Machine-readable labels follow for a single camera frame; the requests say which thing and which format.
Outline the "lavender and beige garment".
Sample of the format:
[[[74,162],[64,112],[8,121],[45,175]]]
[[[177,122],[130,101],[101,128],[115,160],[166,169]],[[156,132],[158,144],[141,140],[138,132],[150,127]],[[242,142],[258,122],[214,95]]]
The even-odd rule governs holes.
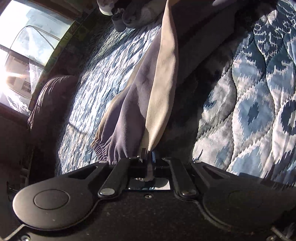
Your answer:
[[[142,148],[227,169],[233,51],[245,1],[167,1],[162,25],[100,121],[92,148],[115,165]]]

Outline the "left stack folded grey clothes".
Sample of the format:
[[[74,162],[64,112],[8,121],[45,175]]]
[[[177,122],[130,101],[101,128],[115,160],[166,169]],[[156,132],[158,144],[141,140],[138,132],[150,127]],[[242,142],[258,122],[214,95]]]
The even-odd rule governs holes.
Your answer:
[[[102,14],[111,16],[118,32],[141,28],[158,18],[166,1],[97,1]]]

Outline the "blue patterned quilted bedspread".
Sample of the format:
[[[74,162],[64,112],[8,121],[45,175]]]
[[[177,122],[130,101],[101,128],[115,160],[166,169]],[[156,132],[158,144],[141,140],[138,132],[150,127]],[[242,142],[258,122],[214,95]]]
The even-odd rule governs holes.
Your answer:
[[[202,161],[233,174],[270,176],[295,184],[295,1],[259,1],[231,36],[176,90],[173,111],[157,151]],[[99,68],[135,43],[147,48],[159,27],[117,34],[99,44],[73,99],[58,140],[56,174],[99,160],[91,142],[112,97],[128,76],[104,82]]]

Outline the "mauve pillow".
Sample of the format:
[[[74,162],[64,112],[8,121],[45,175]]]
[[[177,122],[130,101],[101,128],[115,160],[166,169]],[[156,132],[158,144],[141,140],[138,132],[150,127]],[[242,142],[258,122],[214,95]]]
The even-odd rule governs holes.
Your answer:
[[[55,139],[77,82],[78,77],[64,75],[54,77],[45,84],[27,121],[33,145],[40,147]]]

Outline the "window with frame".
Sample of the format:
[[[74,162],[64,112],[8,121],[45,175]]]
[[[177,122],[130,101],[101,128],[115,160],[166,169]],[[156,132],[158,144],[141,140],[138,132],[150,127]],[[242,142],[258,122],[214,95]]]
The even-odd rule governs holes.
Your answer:
[[[1,1],[1,103],[29,116],[36,85],[73,21],[30,1]]]

